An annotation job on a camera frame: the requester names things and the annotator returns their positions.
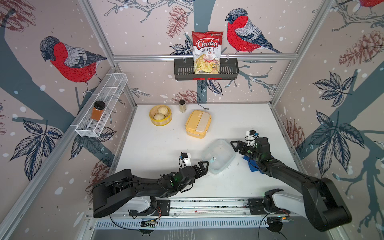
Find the clear lunch box lid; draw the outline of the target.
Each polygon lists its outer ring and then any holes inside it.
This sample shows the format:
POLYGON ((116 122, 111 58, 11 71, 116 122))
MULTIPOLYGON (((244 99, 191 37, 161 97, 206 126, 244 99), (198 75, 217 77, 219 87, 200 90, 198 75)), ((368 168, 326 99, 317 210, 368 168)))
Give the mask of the clear lunch box lid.
POLYGON ((201 160, 209 162, 208 171, 217 175, 232 163, 235 156, 232 145, 226 140, 218 139, 203 150, 201 160))

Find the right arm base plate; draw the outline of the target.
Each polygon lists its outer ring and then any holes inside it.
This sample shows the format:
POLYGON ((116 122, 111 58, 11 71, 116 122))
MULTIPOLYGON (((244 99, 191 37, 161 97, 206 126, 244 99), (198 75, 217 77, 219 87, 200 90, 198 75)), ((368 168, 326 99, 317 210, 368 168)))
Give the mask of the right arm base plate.
POLYGON ((263 198, 251 198, 248 199, 246 208, 250 210, 251 215, 266 215, 268 213, 277 215, 290 215, 289 210, 281 209, 270 202, 265 203, 263 198))

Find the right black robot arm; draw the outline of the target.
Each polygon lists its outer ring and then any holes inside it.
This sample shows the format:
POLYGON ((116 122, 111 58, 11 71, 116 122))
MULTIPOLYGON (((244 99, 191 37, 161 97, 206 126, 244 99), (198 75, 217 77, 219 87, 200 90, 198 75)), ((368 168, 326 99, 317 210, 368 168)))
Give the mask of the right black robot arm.
POLYGON ((268 138, 246 137, 246 141, 231 141, 236 153, 248 157, 252 166, 260 173, 277 179, 300 193, 299 196, 285 194, 282 189, 265 192, 263 206, 268 213, 294 212, 305 217, 318 231, 348 224, 352 214, 333 181, 303 174, 274 158, 268 138))

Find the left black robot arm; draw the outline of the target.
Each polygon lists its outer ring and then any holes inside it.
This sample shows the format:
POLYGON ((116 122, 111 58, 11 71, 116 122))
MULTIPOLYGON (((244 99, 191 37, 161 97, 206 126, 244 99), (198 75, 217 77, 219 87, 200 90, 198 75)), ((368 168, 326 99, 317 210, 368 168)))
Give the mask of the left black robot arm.
POLYGON ((186 192, 186 187, 206 175, 208 169, 208 161, 198 162, 159 179, 140 178, 130 169, 122 170, 93 185, 93 216, 96 219, 106 217, 135 197, 169 198, 186 192))

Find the blue cleaning cloth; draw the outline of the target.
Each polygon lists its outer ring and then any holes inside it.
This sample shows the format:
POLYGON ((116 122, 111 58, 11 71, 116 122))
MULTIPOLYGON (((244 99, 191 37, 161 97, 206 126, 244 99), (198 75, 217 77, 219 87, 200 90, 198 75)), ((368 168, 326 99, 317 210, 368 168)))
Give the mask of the blue cleaning cloth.
POLYGON ((251 172, 260 172, 261 174, 264 174, 264 172, 262 172, 260 170, 260 168, 259 168, 259 166, 255 160, 251 159, 248 156, 243 156, 243 159, 248 162, 248 165, 249 165, 251 172))

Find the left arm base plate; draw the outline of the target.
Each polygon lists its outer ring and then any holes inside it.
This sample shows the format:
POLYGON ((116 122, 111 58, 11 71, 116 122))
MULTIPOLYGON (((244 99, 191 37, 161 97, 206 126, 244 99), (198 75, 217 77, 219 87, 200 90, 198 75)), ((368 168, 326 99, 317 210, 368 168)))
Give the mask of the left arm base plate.
POLYGON ((149 207, 141 212, 137 210, 129 210, 129 216, 136 217, 160 217, 160 216, 169 216, 171 209, 170 200, 154 200, 149 203, 149 207))

